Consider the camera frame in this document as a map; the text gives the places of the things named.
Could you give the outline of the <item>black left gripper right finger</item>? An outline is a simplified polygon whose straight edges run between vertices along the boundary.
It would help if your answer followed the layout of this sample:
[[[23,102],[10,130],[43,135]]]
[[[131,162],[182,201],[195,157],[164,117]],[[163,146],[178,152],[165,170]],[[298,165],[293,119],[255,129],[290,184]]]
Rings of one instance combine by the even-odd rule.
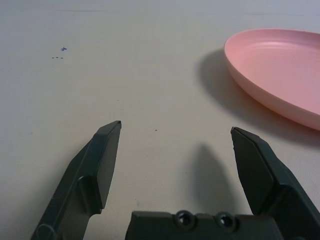
[[[239,127],[230,133],[251,212],[273,218],[286,240],[318,240],[320,213],[294,174],[258,135]]]

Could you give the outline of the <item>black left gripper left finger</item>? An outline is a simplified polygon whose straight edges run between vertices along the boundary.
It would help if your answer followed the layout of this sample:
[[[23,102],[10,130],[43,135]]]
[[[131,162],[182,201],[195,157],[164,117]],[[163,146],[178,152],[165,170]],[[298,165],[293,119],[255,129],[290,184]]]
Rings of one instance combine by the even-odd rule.
[[[31,239],[81,240],[106,206],[122,123],[100,127],[67,166]]]

